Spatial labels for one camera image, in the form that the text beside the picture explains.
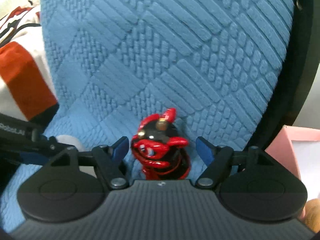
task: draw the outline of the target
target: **red and black figurine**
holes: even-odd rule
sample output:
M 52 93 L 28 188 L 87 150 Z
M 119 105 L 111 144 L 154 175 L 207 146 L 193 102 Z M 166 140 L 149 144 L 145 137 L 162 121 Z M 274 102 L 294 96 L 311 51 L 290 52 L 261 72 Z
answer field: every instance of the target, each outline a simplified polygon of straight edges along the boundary
M 140 123 L 132 137 L 131 150 L 142 164 L 147 180 L 185 179 L 190 171 L 190 159 L 185 151 L 189 142 L 179 137 L 173 125 L 176 109 L 152 114 Z

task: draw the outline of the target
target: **embossed pattern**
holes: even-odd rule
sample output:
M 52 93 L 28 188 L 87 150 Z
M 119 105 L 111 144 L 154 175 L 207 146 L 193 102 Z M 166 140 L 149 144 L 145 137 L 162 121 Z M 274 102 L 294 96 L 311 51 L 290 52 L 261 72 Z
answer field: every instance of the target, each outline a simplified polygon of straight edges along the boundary
M 112 144 L 175 107 L 195 180 L 205 169 L 197 136 L 239 150 L 255 131 L 286 55 L 293 0 L 42 0 L 42 9 L 61 105 L 46 134 Z M 130 153 L 125 160 L 142 178 Z M 14 215 L 1 207 L 11 230 Z

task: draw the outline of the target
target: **pink box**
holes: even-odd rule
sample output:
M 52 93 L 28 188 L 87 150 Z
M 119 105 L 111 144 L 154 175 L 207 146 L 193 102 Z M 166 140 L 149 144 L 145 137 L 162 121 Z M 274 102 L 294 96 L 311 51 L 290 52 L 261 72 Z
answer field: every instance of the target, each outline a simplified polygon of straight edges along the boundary
M 271 155 L 276 161 L 283 165 L 287 170 L 289 170 L 293 175 L 301 180 L 300 168 L 298 163 L 297 154 L 295 153 L 295 147 L 293 141 L 320 141 L 320 130 L 303 128 L 303 127 L 293 127 L 284 126 L 278 133 L 276 138 L 266 149 L 266 152 Z M 300 215 L 300 219 L 303 220 L 305 217 L 305 209 Z

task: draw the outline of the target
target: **gold spot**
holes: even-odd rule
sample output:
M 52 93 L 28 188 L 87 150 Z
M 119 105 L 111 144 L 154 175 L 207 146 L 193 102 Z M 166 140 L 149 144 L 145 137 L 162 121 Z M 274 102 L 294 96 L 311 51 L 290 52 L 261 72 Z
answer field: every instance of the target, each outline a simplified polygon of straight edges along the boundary
M 144 130 L 141 130 L 140 132 L 138 132 L 139 139 L 142 139 L 145 134 L 146 132 Z
M 168 122 L 165 118 L 160 118 L 156 123 L 157 130 L 165 131 L 168 128 Z

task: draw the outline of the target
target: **blue towel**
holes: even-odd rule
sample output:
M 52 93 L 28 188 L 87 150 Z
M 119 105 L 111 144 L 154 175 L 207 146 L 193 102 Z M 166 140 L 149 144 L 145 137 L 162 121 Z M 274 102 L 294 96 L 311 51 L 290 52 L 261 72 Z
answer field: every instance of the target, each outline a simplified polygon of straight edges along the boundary
M 169 107 L 189 139 L 189 178 L 205 169 L 197 136 L 243 149 L 267 108 L 292 24 L 293 0 L 41 0 L 44 43 L 60 109 L 46 135 L 88 148 L 136 132 Z M 129 152 L 131 179 L 140 165 Z M 1 198 L 2 226 L 23 222 L 22 165 Z

